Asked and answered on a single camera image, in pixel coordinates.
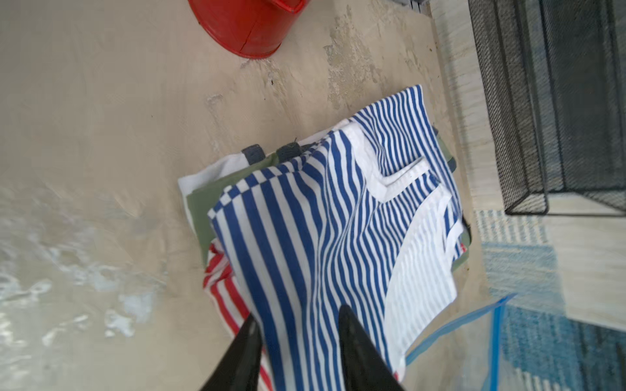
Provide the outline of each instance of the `blue and white striped cloth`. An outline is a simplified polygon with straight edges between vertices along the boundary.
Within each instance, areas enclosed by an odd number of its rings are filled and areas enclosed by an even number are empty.
[[[275,388],[344,390],[342,304],[402,377],[406,350],[456,296],[460,216],[419,86],[227,188],[209,218],[261,326]]]

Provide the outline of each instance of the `black wire mesh basket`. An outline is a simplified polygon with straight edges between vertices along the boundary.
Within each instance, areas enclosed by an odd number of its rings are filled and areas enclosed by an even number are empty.
[[[547,214],[551,193],[626,213],[626,1],[469,10],[507,214]]]

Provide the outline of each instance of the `beige countertop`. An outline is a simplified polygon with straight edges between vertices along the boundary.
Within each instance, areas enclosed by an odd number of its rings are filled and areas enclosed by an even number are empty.
[[[0,3],[0,388],[198,389],[230,339],[177,178],[414,84],[471,211],[426,16],[312,0],[273,56],[249,61],[184,0]],[[436,323],[485,294],[478,240],[455,278]]]

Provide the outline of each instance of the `red and white striped cloth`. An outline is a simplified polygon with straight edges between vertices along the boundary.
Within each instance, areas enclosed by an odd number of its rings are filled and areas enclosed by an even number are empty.
[[[233,274],[230,262],[224,255],[222,246],[217,239],[213,240],[209,248],[207,265],[203,283],[204,291],[213,299],[213,304],[220,314],[226,331],[231,338],[235,338],[246,318],[250,315],[250,310],[239,294],[237,278]],[[265,349],[261,353],[259,376],[259,389],[273,391],[272,372]]]

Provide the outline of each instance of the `green cloth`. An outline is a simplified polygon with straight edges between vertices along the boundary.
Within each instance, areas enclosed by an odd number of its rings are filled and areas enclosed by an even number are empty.
[[[450,162],[450,160],[453,159],[452,154],[450,153],[450,150],[448,149],[448,147],[446,146],[446,144],[443,142],[443,140],[439,137],[439,134],[437,134],[437,143],[439,143],[439,148],[441,149],[441,152],[443,153],[443,157],[446,158],[447,162]]]
[[[461,234],[461,243],[463,243],[463,245],[465,246],[465,248],[467,248],[467,250],[461,254],[461,256],[452,263],[452,271],[455,271],[456,269],[459,268],[459,266],[461,266],[462,264],[465,263],[466,260],[468,260],[468,258],[470,257],[470,233],[468,232],[468,229],[466,226],[463,227],[463,233]]]
[[[192,214],[193,228],[200,242],[202,260],[205,265],[207,263],[208,248],[211,246],[211,241],[215,238],[215,232],[213,232],[213,227],[208,220],[207,213],[209,209],[217,204],[224,188],[236,184],[254,171],[278,164],[278,156],[272,153],[262,161],[254,163],[236,173],[224,176],[217,181],[207,183],[187,196],[187,206],[189,207],[189,212]]]

